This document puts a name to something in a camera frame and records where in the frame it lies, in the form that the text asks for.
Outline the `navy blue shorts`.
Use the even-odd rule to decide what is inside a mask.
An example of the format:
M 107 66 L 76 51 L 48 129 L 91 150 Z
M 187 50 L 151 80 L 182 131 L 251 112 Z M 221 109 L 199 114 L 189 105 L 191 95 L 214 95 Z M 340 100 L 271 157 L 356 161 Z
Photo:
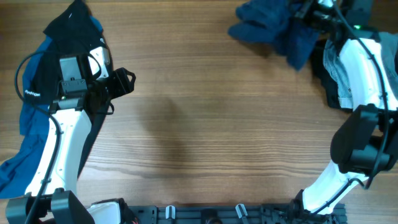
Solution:
M 320 33 L 294 19 L 302 3 L 285 0 L 251 0 L 236 8 L 239 22 L 228 34 L 241 42 L 269 44 L 286 57 L 287 63 L 301 70 L 310 58 Z

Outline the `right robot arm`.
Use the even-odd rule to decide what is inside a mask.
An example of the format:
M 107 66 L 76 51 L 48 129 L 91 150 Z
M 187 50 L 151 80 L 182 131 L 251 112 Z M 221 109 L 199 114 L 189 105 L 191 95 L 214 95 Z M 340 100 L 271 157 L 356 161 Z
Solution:
M 333 212 L 356 185 L 368 189 L 397 162 L 397 98 L 382 63 L 379 31 L 368 26 L 372 1 L 302 1 L 294 18 L 327 32 L 347 73 L 353 112 L 332 138 L 331 161 L 292 200 L 294 218 Z

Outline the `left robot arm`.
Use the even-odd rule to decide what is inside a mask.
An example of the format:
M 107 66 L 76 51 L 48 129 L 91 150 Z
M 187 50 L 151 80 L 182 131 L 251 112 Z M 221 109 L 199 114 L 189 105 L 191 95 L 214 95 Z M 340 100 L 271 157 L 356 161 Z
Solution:
M 86 208 L 76 196 L 76 182 L 86 139 L 98 110 L 134 90 L 134 73 L 119 68 L 107 74 L 106 62 L 94 69 L 92 54 L 61 57 L 56 97 L 45 115 L 50 127 L 45 148 L 25 195 L 6 207 L 9 223 L 137 223 L 124 200 L 112 199 Z

